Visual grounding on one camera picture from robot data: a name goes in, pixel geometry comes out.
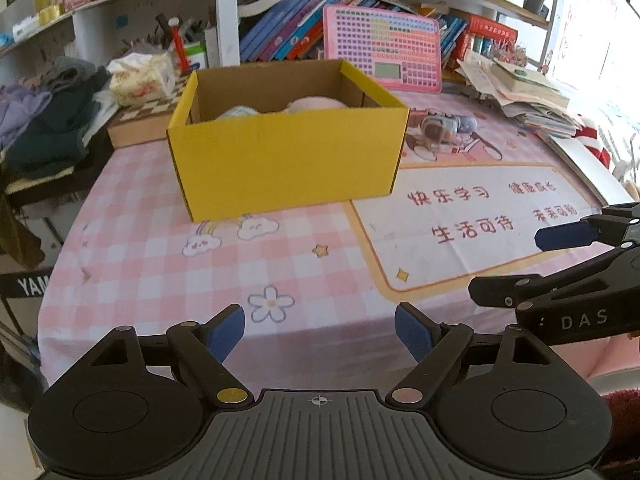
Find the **clear packing tape roll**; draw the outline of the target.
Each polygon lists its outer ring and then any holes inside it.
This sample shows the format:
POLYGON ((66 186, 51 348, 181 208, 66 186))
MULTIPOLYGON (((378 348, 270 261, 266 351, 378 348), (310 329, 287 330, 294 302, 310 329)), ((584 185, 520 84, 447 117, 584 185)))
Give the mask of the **clear packing tape roll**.
POLYGON ((224 113, 217 117, 218 120, 226 119, 226 118, 244 118, 244 117, 252 117, 259 115, 258 110, 255 110, 253 107, 239 105, 230 108, 230 110, 226 110, 224 113))

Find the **pile of clothes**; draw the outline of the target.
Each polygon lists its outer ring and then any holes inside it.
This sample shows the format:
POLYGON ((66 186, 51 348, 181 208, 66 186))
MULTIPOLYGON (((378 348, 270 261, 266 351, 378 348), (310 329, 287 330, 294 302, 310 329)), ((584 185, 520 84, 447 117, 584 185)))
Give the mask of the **pile of clothes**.
POLYGON ((101 65, 68 56, 57 58, 40 81, 39 92, 46 104, 9 142, 6 169, 17 177, 36 180, 81 162, 88 154, 84 136, 101 108, 94 95, 110 79, 101 65))

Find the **yellow cardboard box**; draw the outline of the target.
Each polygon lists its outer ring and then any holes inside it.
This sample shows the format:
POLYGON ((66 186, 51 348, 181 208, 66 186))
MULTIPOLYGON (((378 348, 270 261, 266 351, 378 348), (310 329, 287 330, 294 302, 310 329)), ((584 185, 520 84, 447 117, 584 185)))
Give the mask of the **yellow cardboard box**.
POLYGON ((409 110, 349 62, 248 63, 197 70, 167 141, 194 222, 386 196, 393 191, 409 110), (286 114, 307 96, 344 110, 286 114), (259 115, 217 117, 234 106, 259 115))

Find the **stack of papers and books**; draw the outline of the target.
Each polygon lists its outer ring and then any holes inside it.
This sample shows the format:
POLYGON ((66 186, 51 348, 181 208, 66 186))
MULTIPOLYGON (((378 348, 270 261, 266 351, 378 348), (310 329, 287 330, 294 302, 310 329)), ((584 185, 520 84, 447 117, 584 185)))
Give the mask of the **stack of papers and books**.
POLYGON ((570 138, 586 125, 570 110, 570 98, 536 70, 470 52, 458 62, 457 72, 480 96, 493 99, 507 118, 527 128, 570 138))

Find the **alphabet wall poster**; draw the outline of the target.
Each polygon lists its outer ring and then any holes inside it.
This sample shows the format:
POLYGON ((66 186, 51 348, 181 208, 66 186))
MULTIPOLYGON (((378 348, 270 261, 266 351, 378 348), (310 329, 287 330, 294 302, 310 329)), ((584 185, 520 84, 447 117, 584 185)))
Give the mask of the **alphabet wall poster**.
POLYGON ((558 0, 549 42, 551 78, 563 88, 581 89, 601 76, 611 38, 606 19, 615 0, 558 0))

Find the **pink cartoon table mat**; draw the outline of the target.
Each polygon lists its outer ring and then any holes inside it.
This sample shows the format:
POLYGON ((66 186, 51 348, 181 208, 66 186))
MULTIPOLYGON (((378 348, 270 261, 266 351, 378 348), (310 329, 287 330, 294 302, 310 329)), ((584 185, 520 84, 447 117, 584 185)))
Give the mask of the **pink cartoon table mat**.
POLYGON ((44 377, 60 378, 115 326, 161 334, 239 304, 246 329, 227 364, 247 387, 385 390, 410 365, 394 331, 400 302, 497 333, 513 313, 473 304, 473 276, 550 274, 600 254, 536 247, 542 224, 598 209, 536 136, 464 96, 404 101, 475 117, 478 135, 436 159, 409 145, 394 192, 375 200, 194 223, 166 142, 115 152, 40 308, 44 377))

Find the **red white striped plush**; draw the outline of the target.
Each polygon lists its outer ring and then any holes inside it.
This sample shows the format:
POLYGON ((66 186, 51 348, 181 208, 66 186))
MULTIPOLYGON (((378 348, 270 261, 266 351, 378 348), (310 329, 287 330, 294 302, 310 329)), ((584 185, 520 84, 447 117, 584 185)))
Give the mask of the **red white striped plush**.
POLYGON ((582 126, 576 130, 574 138, 579 141, 605 168, 611 166, 611 154, 599 136, 599 127, 592 119, 581 117, 582 126))

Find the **pink learning tablet toy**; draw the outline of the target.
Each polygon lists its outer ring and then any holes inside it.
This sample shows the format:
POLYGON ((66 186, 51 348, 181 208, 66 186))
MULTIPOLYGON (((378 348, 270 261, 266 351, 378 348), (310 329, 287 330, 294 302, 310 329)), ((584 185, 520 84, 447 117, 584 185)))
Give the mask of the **pink learning tablet toy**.
POLYGON ((364 6, 323 9, 327 60, 349 62, 390 90, 442 91, 440 27, 434 18, 364 6))

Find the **white green pen holder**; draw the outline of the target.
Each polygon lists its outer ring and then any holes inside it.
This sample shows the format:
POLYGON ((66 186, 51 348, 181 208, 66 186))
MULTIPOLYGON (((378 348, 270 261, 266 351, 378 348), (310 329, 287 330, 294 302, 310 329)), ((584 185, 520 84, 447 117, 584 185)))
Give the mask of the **white green pen holder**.
POLYGON ((185 44, 183 49, 189 62, 189 70, 206 70, 208 67, 207 54, 206 47, 202 42, 185 44))

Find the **pink plush toy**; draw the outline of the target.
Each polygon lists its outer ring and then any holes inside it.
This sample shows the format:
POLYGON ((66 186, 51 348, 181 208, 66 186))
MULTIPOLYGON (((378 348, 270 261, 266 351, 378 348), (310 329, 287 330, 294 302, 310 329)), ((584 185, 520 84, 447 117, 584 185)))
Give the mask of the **pink plush toy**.
POLYGON ((284 112, 286 114, 294 114, 310 112, 311 110, 344 110, 345 108, 347 108, 347 105, 336 99, 326 98, 325 96, 307 96, 288 104, 284 112))

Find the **wooden chessboard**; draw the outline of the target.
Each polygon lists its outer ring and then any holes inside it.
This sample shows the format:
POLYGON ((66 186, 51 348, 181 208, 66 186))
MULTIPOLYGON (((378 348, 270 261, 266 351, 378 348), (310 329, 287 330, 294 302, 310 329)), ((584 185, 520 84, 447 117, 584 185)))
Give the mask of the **wooden chessboard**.
POLYGON ((187 76, 179 77, 174 91, 166 98, 119 110, 107 124, 107 133, 113 148, 118 150, 165 139, 166 129, 187 81, 187 76))

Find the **row of blue purple books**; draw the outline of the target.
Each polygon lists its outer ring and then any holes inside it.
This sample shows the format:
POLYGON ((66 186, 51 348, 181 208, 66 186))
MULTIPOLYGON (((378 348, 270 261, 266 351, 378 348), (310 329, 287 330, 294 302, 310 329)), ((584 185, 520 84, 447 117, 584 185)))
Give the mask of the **row of blue purple books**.
POLYGON ((323 9, 354 0, 283 0, 268 10, 240 40, 242 63, 302 58, 323 32, 323 9))

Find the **white bookshelf frame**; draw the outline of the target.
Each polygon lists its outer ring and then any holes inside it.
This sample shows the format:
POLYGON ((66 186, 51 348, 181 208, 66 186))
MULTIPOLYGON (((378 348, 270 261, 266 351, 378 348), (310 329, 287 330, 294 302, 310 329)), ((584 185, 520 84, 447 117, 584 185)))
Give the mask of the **white bookshelf frame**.
POLYGON ((340 2, 382 2, 409 13, 432 8, 504 15, 541 29, 551 24, 525 9, 525 0, 80 0, 55 16, 38 13, 35 0, 15 0, 1 12, 2 32, 12 41, 1 50, 1 81, 43 74, 63 55, 106 65, 153 35, 169 44, 171 18, 205 27, 205 47, 216 66, 292 58, 322 22, 324 7, 340 2))

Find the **floral tissue box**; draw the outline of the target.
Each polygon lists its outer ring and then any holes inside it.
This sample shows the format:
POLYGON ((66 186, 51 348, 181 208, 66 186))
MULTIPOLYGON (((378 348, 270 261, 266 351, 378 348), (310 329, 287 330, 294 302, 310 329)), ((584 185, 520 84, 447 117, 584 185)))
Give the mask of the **floral tissue box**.
POLYGON ((108 87, 120 106, 134 106, 167 98, 175 90, 177 76, 168 53, 130 53, 106 66, 108 87))

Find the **red boxed books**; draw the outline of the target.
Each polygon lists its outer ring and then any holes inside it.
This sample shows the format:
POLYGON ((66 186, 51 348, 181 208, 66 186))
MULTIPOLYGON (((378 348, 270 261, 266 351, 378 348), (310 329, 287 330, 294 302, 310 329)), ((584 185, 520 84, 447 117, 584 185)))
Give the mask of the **red boxed books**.
POLYGON ((462 33, 456 41, 449 59, 451 67, 457 67, 469 51, 487 56, 498 47, 514 47, 518 32, 506 25, 477 14, 454 12, 456 18, 465 21, 462 33))

